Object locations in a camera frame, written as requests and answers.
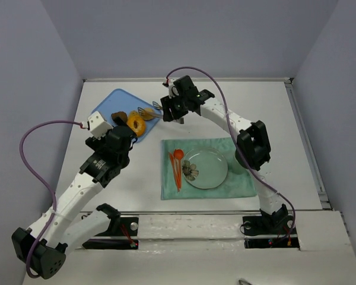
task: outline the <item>glass plate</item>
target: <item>glass plate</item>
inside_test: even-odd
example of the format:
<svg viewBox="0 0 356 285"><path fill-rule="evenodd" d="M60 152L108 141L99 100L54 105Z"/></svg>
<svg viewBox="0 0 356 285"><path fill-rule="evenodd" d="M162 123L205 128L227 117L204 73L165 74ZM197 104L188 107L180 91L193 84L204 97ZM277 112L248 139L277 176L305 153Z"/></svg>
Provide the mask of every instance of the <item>glass plate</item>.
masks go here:
<svg viewBox="0 0 356 285"><path fill-rule="evenodd" d="M192 186L200 189L216 188L227 177L225 157L212 147L196 147L182 160L182 174Z"/></svg>

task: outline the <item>blue cutting board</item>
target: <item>blue cutting board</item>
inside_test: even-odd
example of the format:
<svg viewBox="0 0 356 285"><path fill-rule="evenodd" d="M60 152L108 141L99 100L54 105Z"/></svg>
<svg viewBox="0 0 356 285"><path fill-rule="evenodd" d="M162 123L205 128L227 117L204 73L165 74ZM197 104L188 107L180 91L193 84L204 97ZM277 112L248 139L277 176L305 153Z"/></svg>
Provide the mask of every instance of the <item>blue cutting board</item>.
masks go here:
<svg viewBox="0 0 356 285"><path fill-rule="evenodd" d="M151 104L141 100L140 98L132 95L131 93L128 93L127 91L122 89L115 89L92 111L92 113L99 111L108 123L112 124L113 126L116 126L115 122L111 118L112 113L123 111L128 115L133 110L137 111L138 107L144 109L154 109ZM155 109L154 112L158 114L161 113L159 110ZM158 120L158 118L154 118L150 121L145 121L147 123L147 129L144 134L138 138L138 142L142 141L147 136L150 130L152 130L153 127L156 125Z"/></svg>

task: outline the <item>orange spoon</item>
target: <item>orange spoon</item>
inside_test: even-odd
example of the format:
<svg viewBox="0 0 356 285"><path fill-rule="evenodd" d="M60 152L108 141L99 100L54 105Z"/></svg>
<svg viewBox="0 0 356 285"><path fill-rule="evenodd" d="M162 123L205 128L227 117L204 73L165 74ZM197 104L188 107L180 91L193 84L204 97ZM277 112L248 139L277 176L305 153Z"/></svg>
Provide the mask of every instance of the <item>orange spoon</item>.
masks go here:
<svg viewBox="0 0 356 285"><path fill-rule="evenodd" d="M176 186L177 186L177 191L179 192L179 184L178 184L178 177L177 177L177 173L176 173L174 157L173 157L173 155L171 153L169 153L169 157L170 157L171 166L173 167L174 181L175 181Z"/></svg>
<svg viewBox="0 0 356 285"><path fill-rule="evenodd" d="M178 186L179 189L181 189L182 187L182 167L180 164L180 161L183 159L183 157L185 156L185 154L183 153L183 150L174 150L174 158L178 160Z"/></svg>

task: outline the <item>red wire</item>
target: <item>red wire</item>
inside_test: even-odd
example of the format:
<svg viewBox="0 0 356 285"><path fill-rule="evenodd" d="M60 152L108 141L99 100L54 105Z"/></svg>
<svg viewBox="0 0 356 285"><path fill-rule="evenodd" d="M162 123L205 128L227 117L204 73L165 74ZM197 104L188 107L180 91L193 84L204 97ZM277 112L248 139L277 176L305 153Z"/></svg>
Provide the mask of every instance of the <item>red wire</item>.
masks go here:
<svg viewBox="0 0 356 285"><path fill-rule="evenodd" d="M127 231L127 229L126 229L126 227L125 227L124 224L122 224L122 225L120 226L120 229L121 229L121 231L123 232L123 234L128 238L128 240L129 240L129 242L130 242L131 244L135 243L134 240L133 240L133 239L131 238L131 236L129 235L129 233L128 233L128 231Z"/></svg>
<svg viewBox="0 0 356 285"><path fill-rule="evenodd" d="M284 227L284 229L285 229L285 231L289 234L289 241L288 241L288 242L291 242L291 237L290 237L289 230L288 230L286 227Z"/></svg>

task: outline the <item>green cloth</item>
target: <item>green cloth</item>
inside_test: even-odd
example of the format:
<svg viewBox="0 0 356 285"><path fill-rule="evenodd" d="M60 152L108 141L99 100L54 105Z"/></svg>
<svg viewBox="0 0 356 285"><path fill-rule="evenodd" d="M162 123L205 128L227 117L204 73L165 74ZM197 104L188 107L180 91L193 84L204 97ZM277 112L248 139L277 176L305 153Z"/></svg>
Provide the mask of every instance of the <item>green cloth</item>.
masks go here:
<svg viewBox="0 0 356 285"><path fill-rule="evenodd" d="M214 189L198 189L189 184L182 175L182 188L177 192L169 152L180 148L186 154L198 146L212 147L220 151L228 163L225 181ZM162 194L161 200L172 199L221 199L243 198L257 195L249 173L234 159L235 146L231 138L213 138L203 140L163 140L162 141Z"/></svg>

